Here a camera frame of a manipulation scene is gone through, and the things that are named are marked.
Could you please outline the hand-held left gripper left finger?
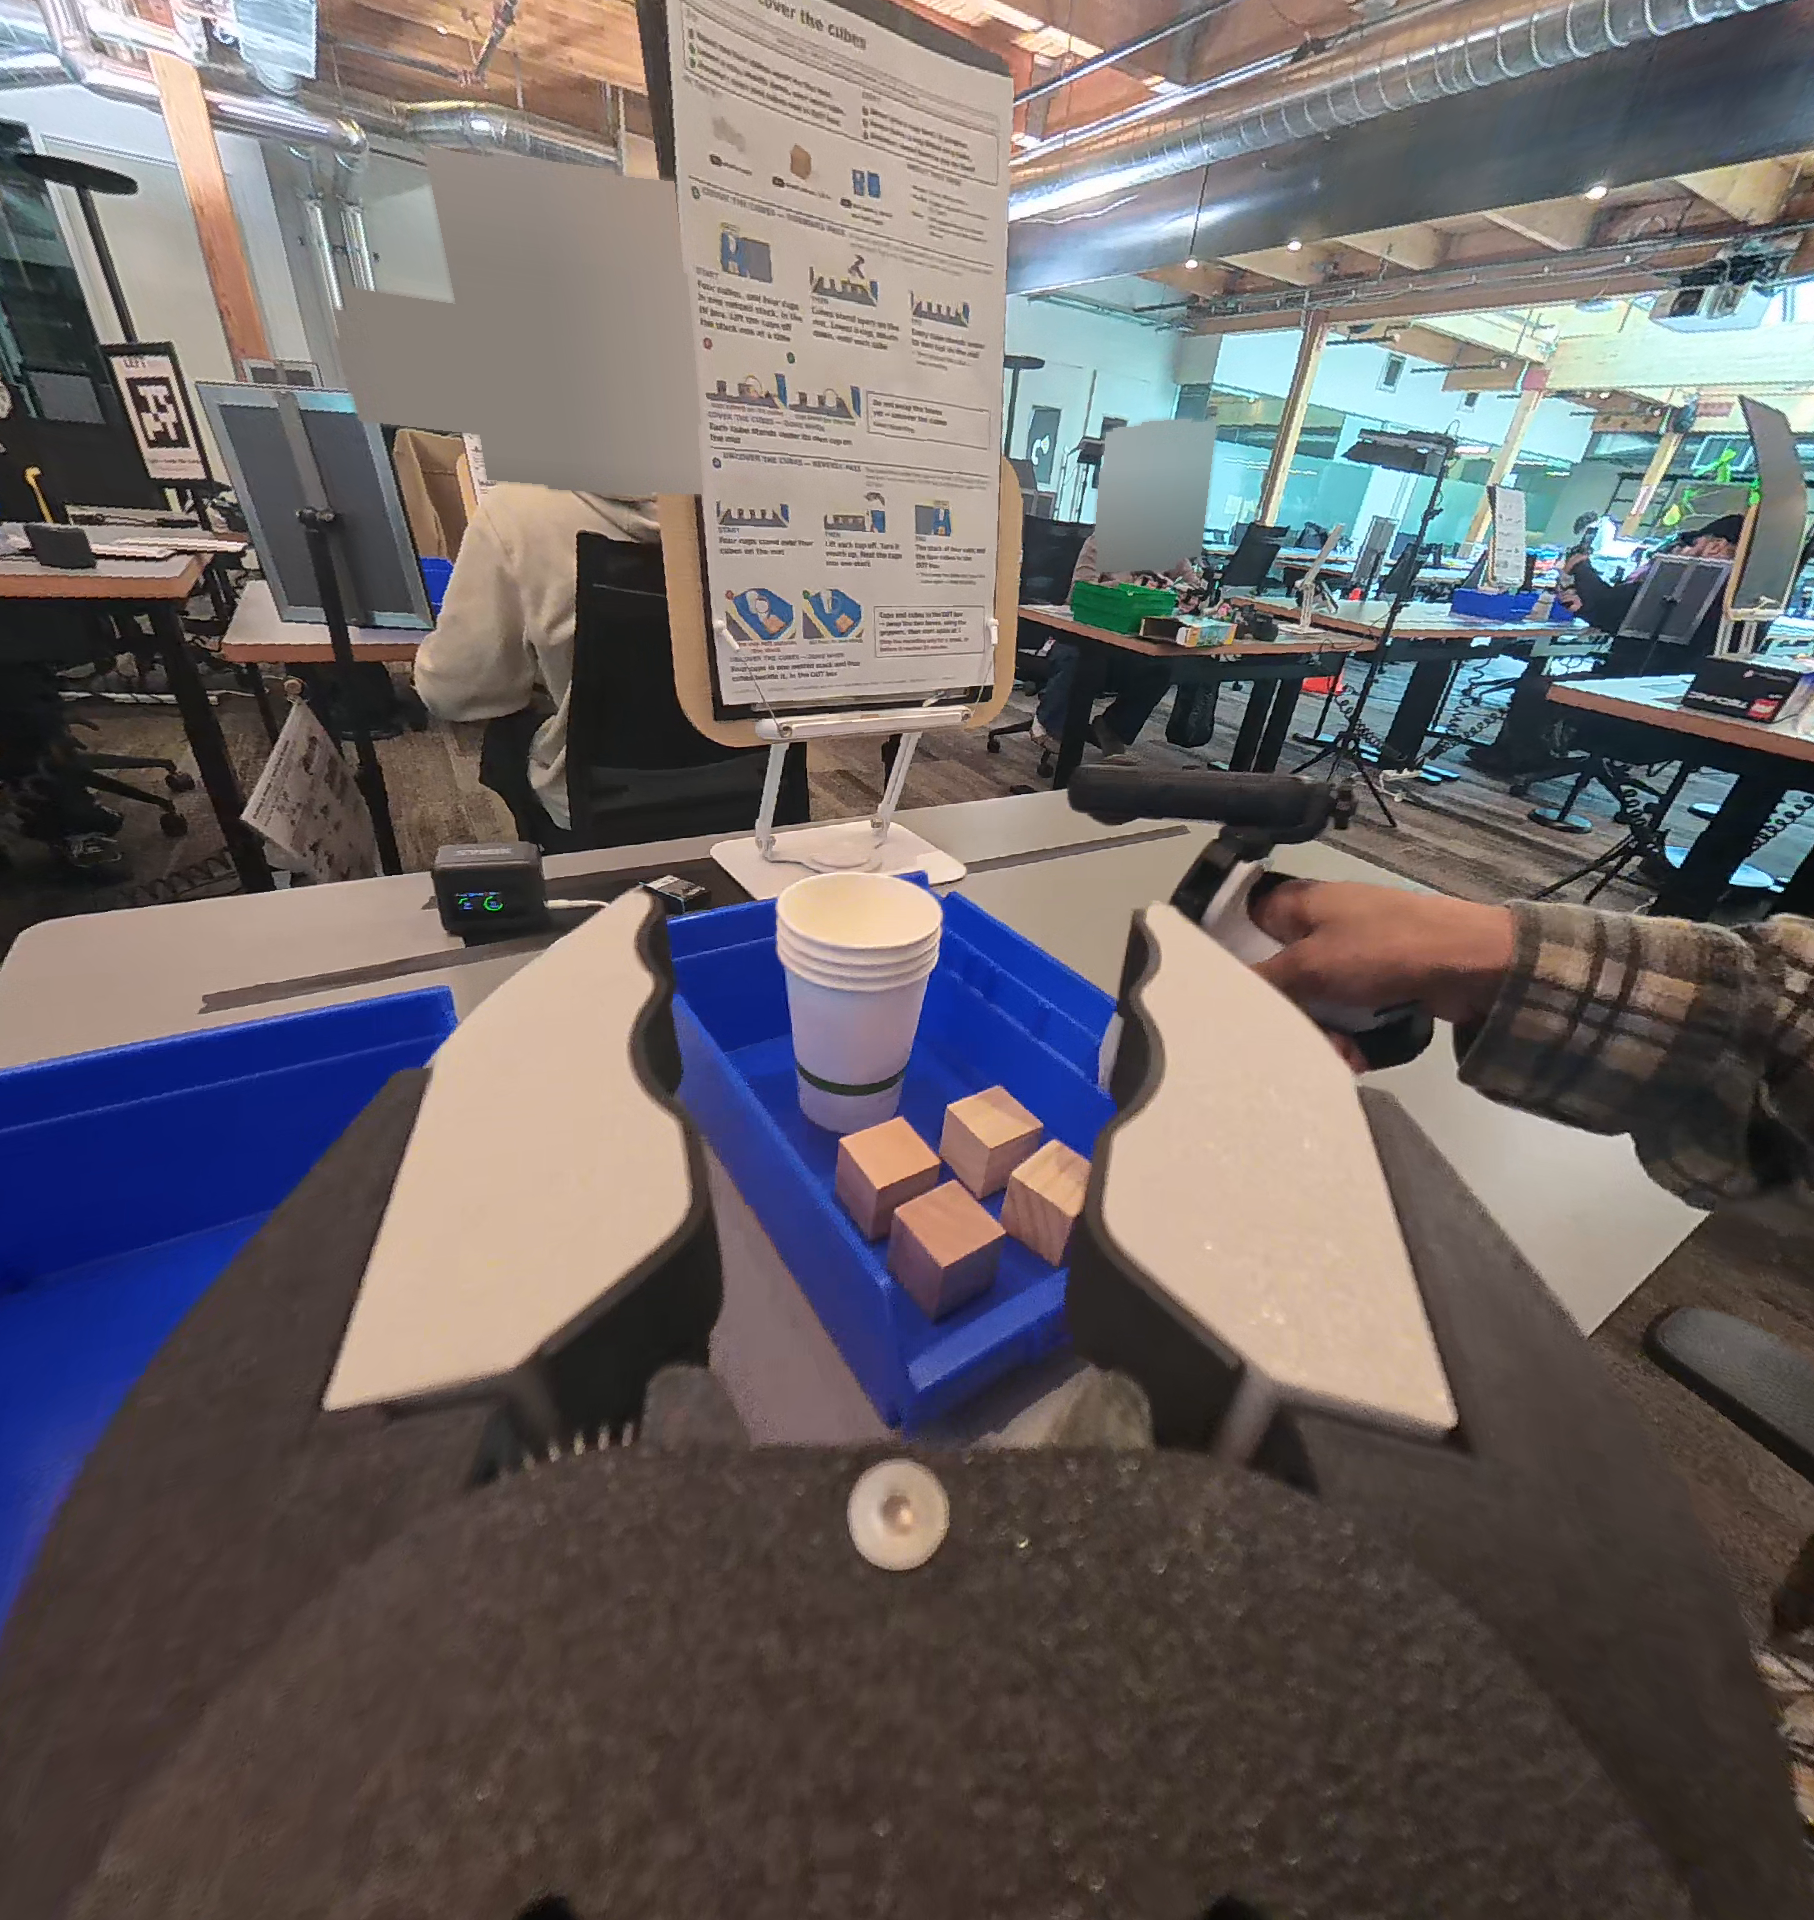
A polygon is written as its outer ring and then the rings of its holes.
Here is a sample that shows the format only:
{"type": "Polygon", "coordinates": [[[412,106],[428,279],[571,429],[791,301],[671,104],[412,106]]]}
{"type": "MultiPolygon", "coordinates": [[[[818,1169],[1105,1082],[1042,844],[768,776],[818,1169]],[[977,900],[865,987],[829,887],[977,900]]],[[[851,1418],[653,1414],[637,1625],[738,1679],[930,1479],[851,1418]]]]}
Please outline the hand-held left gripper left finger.
{"type": "Polygon", "coordinates": [[[665,911],[607,900],[435,1054],[322,1410],[637,1414],[723,1258],[678,1098],[665,911]]]}

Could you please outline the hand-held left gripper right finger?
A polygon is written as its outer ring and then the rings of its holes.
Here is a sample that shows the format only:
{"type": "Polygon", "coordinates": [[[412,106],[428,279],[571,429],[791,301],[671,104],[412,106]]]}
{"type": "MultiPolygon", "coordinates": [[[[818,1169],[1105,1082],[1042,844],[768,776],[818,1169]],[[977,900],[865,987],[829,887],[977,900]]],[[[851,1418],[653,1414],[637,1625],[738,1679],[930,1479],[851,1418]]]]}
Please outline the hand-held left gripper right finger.
{"type": "Polygon", "coordinates": [[[1280,1418],[1457,1430],[1359,1082],[1174,905],[1132,920],[1112,1116],[1067,1244],[1067,1340],[1160,1447],[1249,1462],[1280,1418]]]}

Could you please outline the wooden cube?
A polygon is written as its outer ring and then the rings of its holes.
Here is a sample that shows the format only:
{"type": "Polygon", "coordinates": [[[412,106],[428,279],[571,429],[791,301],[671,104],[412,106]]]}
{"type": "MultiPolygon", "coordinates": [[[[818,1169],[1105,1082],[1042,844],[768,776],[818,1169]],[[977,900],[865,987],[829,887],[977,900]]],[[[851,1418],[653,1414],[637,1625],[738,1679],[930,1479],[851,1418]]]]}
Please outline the wooden cube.
{"type": "Polygon", "coordinates": [[[1089,1161],[1064,1139],[1043,1139],[1001,1187],[998,1228],[1042,1263],[1064,1267],[1085,1208],[1089,1161]]]}
{"type": "Polygon", "coordinates": [[[1005,1229],[946,1177],[895,1204],[887,1267],[927,1321],[946,1321],[996,1287],[1005,1229]]]}
{"type": "Polygon", "coordinates": [[[834,1193],[853,1229],[883,1240],[897,1204],[942,1180],[942,1158],[904,1116],[880,1119],[841,1139],[834,1193]]]}
{"type": "Polygon", "coordinates": [[[1042,1148],[1043,1121],[998,1086],[942,1110],[939,1158],[977,1203],[998,1195],[1042,1148]]]}

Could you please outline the stack of white paper cups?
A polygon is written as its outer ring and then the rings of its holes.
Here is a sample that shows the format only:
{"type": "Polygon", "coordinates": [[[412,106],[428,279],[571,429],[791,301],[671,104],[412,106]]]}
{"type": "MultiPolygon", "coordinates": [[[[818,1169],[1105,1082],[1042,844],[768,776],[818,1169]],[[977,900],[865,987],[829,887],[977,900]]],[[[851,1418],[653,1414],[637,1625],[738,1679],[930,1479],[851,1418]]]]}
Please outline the stack of white paper cups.
{"type": "Polygon", "coordinates": [[[845,1136],[897,1113],[930,962],[873,973],[785,965],[799,1110],[845,1136]]]}

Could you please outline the person's right hand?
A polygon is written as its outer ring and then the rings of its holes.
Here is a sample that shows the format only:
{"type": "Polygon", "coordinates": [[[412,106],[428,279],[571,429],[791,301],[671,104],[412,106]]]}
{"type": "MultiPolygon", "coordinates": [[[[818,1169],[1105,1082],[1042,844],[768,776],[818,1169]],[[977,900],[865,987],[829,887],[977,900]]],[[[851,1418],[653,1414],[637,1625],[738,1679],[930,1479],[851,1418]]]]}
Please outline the person's right hand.
{"type": "Polygon", "coordinates": [[[1253,924],[1278,941],[1258,978],[1296,1007],[1411,1003],[1452,1030],[1457,1054],[1537,958],[1516,906],[1377,882],[1273,879],[1253,900],[1253,924]]]}

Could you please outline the wooden desk with black legs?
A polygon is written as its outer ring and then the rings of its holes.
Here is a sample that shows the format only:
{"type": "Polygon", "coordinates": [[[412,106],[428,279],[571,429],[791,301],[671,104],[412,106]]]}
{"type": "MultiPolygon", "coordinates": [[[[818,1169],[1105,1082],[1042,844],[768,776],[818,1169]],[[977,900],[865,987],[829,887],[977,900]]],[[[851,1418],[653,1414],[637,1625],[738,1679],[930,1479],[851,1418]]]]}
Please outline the wooden desk with black legs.
{"type": "MultiPolygon", "coordinates": [[[[1748,720],[1686,708],[1682,678],[1574,678],[1552,702],[1581,716],[1625,725],[1666,754],[1736,779],[1712,822],[1655,887],[1655,917],[1711,917],[1736,868],[1759,849],[1763,828],[1785,796],[1814,796],[1814,716],[1748,720]]],[[[1814,917],[1814,849],[1799,858],[1775,905],[1814,917]]]]}
{"type": "Polygon", "coordinates": [[[133,532],[108,530],[108,551],[95,566],[41,566],[27,551],[0,551],[0,610],[13,607],[102,607],[130,610],[153,623],[153,651],[166,672],[185,740],[196,754],[203,792],[221,828],[221,844],[248,894],[271,894],[271,866],[263,841],[244,822],[244,792],[224,750],[224,734],[211,697],[192,660],[185,607],[203,590],[211,559],[238,559],[244,532],[186,532],[171,530],[175,551],[133,547],[119,551],[133,532]]]}
{"type": "Polygon", "coordinates": [[[1332,613],[1305,613],[1294,627],[1315,651],[1362,660],[1359,692],[1341,708],[1345,720],[1332,734],[1294,734],[1294,744],[1310,748],[1302,772],[1322,762],[1362,762],[1377,779],[1429,783],[1457,779],[1441,757],[1472,740],[1452,720],[1472,670],[1514,660],[1519,682],[1540,682],[1553,664],[1595,658],[1610,644],[1581,621],[1495,621],[1441,601],[1341,601],[1332,613]],[[1375,730],[1366,702],[1384,670],[1406,670],[1406,688],[1384,730],[1375,730]]]}
{"type": "Polygon", "coordinates": [[[420,635],[346,627],[339,636],[319,623],[289,621],[271,590],[249,582],[221,636],[228,664],[275,664],[286,672],[286,702],[304,699],[344,750],[376,822],[378,878],[404,873],[388,776],[376,737],[376,692],[397,692],[392,670],[412,664],[420,635]]]}
{"type": "Polygon", "coordinates": [[[1059,734],[1059,750],[1049,757],[1051,786],[1064,790],[1085,754],[1085,729],[1092,699],[1109,658],[1153,658],[1169,670],[1190,670],[1212,682],[1270,687],[1265,699],[1253,699],[1249,716],[1233,740],[1223,768],[1273,772],[1292,734],[1302,687],[1341,672],[1345,658],[1375,651],[1375,636],[1345,636],[1332,627],[1280,627],[1278,636],[1227,636],[1221,644],[1185,649],[1162,636],[1127,636],[1075,621],[1062,607],[1015,607],[1015,621],[1067,636],[1075,644],[1075,675],[1067,678],[1067,710],[1059,734]]]}

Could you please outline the black device with green display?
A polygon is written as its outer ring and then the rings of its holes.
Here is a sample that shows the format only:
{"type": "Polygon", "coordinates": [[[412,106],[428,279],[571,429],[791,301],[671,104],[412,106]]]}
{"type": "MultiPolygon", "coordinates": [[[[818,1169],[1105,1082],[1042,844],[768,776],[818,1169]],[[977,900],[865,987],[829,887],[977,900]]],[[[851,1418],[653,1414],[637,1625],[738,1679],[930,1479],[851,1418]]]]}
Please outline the black device with green display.
{"type": "Polygon", "coordinates": [[[464,947],[529,938],[555,924],[534,841],[441,844],[429,882],[441,927],[464,947]]]}

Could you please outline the black light stand with softbox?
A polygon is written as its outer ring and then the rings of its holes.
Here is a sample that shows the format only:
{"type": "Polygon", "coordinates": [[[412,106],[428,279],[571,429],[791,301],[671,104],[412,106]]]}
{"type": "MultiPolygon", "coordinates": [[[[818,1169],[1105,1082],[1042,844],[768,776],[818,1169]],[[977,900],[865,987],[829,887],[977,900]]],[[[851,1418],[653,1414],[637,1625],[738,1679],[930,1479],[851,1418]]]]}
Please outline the black light stand with softbox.
{"type": "MultiPolygon", "coordinates": [[[[1375,744],[1366,744],[1369,740],[1366,702],[1375,697],[1381,670],[1415,664],[1415,675],[1408,682],[1408,692],[1415,692],[1422,672],[1429,675],[1441,675],[1443,670],[1452,672],[1466,658],[1466,649],[1474,644],[1474,635],[1459,627],[1452,613],[1434,610],[1434,607],[1422,610],[1411,600],[1422,545],[1434,521],[1441,517],[1441,496],[1443,496],[1448,469],[1452,463],[1452,455],[1457,455],[1452,435],[1395,434],[1395,429],[1362,434],[1348,448],[1348,456],[1356,463],[1427,477],[1429,492],[1415,526],[1415,540],[1408,545],[1408,551],[1403,554],[1403,569],[1395,571],[1395,597],[1386,601],[1386,613],[1366,616],[1366,613],[1332,610],[1322,621],[1322,627],[1332,627],[1345,636],[1375,636],[1375,651],[1359,656],[1366,664],[1366,675],[1359,682],[1352,710],[1345,715],[1345,725],[1332,737],[1326,737],[1296,766],[1296,772],[1309,776],[1310,768],[1326,768],[1322,772],[1326,783],[1338,783],[1341,776],[1359,779],[1366,800],[1375,804],[1386,831],[1403,831],[1399,800],[1395,800],[1395,790],[1386,790],[1386,779],[1406,779],[1406,776],[1422,779],[1419,776],[1422,737],[1434,716],[1441,715],[1441,699],[1448,687],[1441,678],[1429,687],[1434,699],[1422,708],[1411,740],[1395,744],[1390,737],[1377,737],[1375,744]]],[[[1319,571],[1322,569],[1310,566],[1305,574],[1302,601],[1294,607],[1296,610],[1294,627],[1310,627],[1319,571]]]]}

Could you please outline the hanging printed paper sheet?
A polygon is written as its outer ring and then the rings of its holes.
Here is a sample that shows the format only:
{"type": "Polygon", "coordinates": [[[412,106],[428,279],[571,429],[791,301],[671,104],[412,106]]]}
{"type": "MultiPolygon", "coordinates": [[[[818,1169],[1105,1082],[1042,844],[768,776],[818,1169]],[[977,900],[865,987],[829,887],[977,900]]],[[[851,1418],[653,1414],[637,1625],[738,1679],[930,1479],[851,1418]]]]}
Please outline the hanging printed paper sheet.
{"type": "Polygon", "coordinates": [[[337,882],[381,873],[368,800],[304,699],[289,708],[244,822],[263,841],[267,861],[296,879],[337,882]]]}

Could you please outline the grey panel on stand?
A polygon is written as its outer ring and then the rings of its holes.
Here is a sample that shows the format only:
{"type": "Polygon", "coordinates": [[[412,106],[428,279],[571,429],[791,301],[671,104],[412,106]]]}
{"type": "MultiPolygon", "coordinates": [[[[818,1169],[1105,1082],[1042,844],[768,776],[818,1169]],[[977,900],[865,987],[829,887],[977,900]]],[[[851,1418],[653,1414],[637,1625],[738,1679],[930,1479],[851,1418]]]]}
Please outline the grey panel on stand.
{"type": "Polygon", "coordinates": [[[1731,559],[1660,554],[1634,585],[1616,623],[1616,642],[1674,651],[1700,651],[1719,631],[1731,559]]]}
{"type": "MultiPolygon", "coordinates": [[[[197,398],[275,610],[337,636],[346,627],[428,636],[429,585],[388,441],[354,395],[203,380],[197,398]]],[[[405,729],[397,692],[378,688],[376,708],[376,734],[405,729]]]]}

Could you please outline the black office chair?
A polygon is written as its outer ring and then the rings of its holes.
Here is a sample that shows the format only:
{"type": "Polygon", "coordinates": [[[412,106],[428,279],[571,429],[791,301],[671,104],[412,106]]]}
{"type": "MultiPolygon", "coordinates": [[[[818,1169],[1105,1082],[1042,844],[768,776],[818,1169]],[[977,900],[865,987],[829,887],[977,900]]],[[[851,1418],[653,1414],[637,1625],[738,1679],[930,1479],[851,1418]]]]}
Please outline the black office chair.
{"type": "Polygon", "coordinates": [[[566,824],[531,776],[534,708],[485,720],[480,779],[539,852],[593,852],[755,824],[770,748],[725,748],[682,715],[656,545],[575,538],[575,649],[563,716],[566,824]]]}

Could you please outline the black printed box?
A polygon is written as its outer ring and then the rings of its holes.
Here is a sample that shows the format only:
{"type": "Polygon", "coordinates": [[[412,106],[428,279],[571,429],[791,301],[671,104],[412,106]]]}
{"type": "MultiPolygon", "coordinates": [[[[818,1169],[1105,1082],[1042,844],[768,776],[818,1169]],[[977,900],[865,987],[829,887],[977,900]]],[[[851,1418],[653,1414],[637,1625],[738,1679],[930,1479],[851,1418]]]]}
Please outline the black printed box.
{"type": "Polygon", "coordinates": [[[1682,688],[1682,708],[1748,725],[1803,725],[1814,710],[1814,658],[1712,656],[1682,688]]]}

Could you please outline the wooden board with instruction sheet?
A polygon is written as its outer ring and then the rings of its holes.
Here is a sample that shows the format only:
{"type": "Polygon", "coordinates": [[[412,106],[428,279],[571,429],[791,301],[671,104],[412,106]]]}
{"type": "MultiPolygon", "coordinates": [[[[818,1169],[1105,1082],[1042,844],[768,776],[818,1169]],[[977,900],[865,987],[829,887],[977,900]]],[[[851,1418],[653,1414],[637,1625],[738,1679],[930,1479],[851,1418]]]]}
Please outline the wooden board with instruction sheet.
{"type": "Polygon", "coordinates": [[[981,725],[1008,692],[1008,120],[901,3],[637,3],[695,313],[687,715],[723,740],[981,725]]]}

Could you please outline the cardboard box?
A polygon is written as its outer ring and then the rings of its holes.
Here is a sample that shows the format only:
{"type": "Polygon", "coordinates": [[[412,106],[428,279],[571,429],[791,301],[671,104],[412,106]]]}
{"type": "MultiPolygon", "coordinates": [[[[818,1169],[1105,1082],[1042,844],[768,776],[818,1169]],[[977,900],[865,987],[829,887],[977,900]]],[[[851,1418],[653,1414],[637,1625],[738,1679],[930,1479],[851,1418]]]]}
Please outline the cardboard box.
{"type": "Polygon", "coordinates": [[[470,524],[482,507],[470,441],[428,426],[397,426],[388,429],[388,455],[416,554],[422,560],[459,560],[470,524]]]}

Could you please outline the black and white code sign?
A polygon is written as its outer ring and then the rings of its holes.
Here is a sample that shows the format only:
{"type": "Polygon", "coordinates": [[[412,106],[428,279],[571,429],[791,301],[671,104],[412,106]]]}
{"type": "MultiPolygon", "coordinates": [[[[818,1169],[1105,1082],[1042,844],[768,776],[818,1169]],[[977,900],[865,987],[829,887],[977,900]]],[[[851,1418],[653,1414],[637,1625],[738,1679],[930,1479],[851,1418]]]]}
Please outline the black and white code sign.
{"type": "Polygon", "coordinates": [[[221,480],[207,455],[196,383],[175,343],[103,343],[110,383],[122,398],[137,455],[149,480],[162,489],[211,489],[221,480]]]}

